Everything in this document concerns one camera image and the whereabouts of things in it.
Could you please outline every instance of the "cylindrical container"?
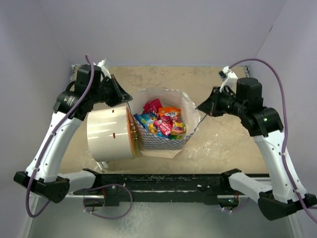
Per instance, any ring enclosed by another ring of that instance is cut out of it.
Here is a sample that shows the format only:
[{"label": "cylindrical container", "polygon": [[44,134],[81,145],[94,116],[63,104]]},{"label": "cylindrical container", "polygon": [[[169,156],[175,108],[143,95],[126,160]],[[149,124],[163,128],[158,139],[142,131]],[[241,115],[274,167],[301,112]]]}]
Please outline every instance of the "cylindrical container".
[{"label": "cylindrical container", "polygon": [[136,133],[127,107],[90,112],[87,140],[96,162],[133,159]]}]

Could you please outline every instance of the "purple cable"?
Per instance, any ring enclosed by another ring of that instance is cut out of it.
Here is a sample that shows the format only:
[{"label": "purple cable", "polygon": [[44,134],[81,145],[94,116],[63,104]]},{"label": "purple cable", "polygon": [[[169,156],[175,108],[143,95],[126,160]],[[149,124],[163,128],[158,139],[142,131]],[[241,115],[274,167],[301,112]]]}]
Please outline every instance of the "purple cable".
[{"label": "purple cable", "polygon": [[[284,94],[284,90],[283,90],[281,79],[279,78],[276,70],[268,62],[266,62],[266,61],[264,61],[262,59],[257,59],[257,58],[243,59],[243,60],[240,60],[240,61],[232,64],[231,66],[229,66],[229,68],[232,68],[232,67],[236,66],[237,64],[245,62],[245,61],[258,61],[258,62],[261,62],[261,63],[265,64],[267,67],[270,68],[270,70],[273,72],[273,74],[275,75],[275,77],[277,79],[277,82],[278,82],[278,85],[279,85],[279,89],[281,91],[282,107],[283,107],[283,118],[284,118],[284,125],[285,125],[285,130],[284,130],[285,131],[285,136],[284,136],[284,140],[283,140],[283,144],[282,144],[282,162],[283,162],[283,166],[285,168],[285,171],[287,173],[287,176],[288,176],[289,180],[291,181],[291,184],[292,184],[294,190],[296,191],[298,189],[298,187],[297,187],[297,185],[296,185],[296,183],[294,181],[294,178],[292,177],[291,172],[288,169],[288,166],[287,166],[287,163],[286,163],[286,157],[285,157],[286,144],[287,144],[287,139],[288,139],[288,123],[287,123],[287,116],[286,116],[285,94]],[[309,209],[305,205],[301,195],[298,192],[296,192],[296,195],[297,195],[301,205],[303,206],[303,209],[307,213],[307,215],[315,223],[317,223],[317,218],[314,217],[314,215],[309,211]]]},{"label": "purple cable", "polygon": [[30,202],[30,192],[31,192],[31,186],[32,186],[32,183],[33,183],[33,180],[35,178],[35,174],[37,172],[37,169],[39,168],[40,164],[41,164],[41,161],[42,161],[42,158],[50,144],[50,142],[52,141],[52,138],[55,136],[55,133],[57,132],[57,130],[59,129],[59,127],[64,123],[64,121],[74,112],[74,110],[78,107],[78,105],[82,102],[82,100],[85,98],[85,96],[87,95],[92,83],[93,83],[93,79],[94,79],[94,62],[93,60],[91,59],[91,57],[89,55],[85,55],[86,56],[86,60],[87,62],[91,65],[91,74],[90,74],[90,80],[89,80],[89,83],[87,85],[87,88],[86,90],[84,91],[83,95],[78,99],[78,101],[75,103],[75,105],[69,110],[69,112],[60,120],[60,122],[54,127],[54,129],[52,130],[52,134],[48,137],[47,141],[45,142],[41,152],[40,152],[40,155],[39,157],[37,158],[37,161],[36,161],[36,164],[35,164],[35,169],[33,170],[32,172],[32,175],[30,177],[30,180],[29,180],[29,183],[28,183],[28,186],[27,186],[27,189],[26,189],[26,197],[25,197],[25,207],[26,207],[26,212],[27,214],[32,217],[32,218],[35,218],[37,216],[39,216],[43,211],[44,209],[47,207],[47,205],[49,204],[49,200],[45,203],[45,205],[40,209],[40,211],[36,214],[32,214],[31,210],[30,210],[30,205],[29,205],[29,202]]},{"label": "purple cable", "polygon": [[237,207],[237,209],[234,209],[234,210],[229,210],[229,209],[223,209],[223,211],[227,211],[227,212],[237,212],[237,211],[240,211],[242,208],[244,208],[248,202],[250,201],[250,198],[248,197],[248,199],[240,206],[240,207]]},{"label": "purple cable", "polygon": [[94,190],[99,190],[99,189],[102,189],[102,188],[105,188],[105,187],[112,187],[112,186],[118,186],[118,187],[123,188],[124,190],[126,190],[128,192],[128,194],[130,196],[130,206],[129,206],[128,210],[125,213],[123,213],[122,215],[117,216],[117,217],[106,217],[106,216],[102,216],[102,215],[96,214],[93,211],[87,210],[87,208],[85,206],[85,203],[83,203],[85,211],[88,212],[91,215],[94,215],[94,216],[99,217],[99,218],[107,219],[107,220],[116,220],[116,219],[120,219],[120,218],[124,217],[125,215],[127,215],[131,211],[131,208],[132,208],[132,205],[133,205],[133,198],[132,198],[131,192],[125,186],[113,183],[113,184],[108,184],[108,185],[104,185],[104,186],[100,186],[100,187],[89,188],[89,189],[87,189],[87,191],[94,191]]}]

